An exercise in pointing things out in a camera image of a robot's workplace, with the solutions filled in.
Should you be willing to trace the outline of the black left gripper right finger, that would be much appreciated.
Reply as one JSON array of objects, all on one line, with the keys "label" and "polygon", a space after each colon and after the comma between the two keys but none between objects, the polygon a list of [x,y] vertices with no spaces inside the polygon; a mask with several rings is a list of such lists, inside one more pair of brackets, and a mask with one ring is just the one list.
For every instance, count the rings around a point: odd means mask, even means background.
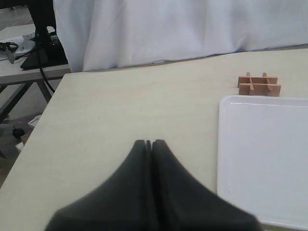
[{"label": "black left gripper right finger", "polygon": [[157,212],[163,231],[260,231],[257,218],[196,180],[164,140],[152,147]]}]

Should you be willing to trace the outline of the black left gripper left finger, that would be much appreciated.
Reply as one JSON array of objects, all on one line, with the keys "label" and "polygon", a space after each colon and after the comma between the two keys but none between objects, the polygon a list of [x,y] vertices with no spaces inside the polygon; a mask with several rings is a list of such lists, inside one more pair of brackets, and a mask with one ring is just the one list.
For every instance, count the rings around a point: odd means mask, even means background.
[{"label": "black left gripper left finger", "polygon": [[137,140],[119,168],[96,189],[59,209],[47,231],[149,231],[149,141]]}]

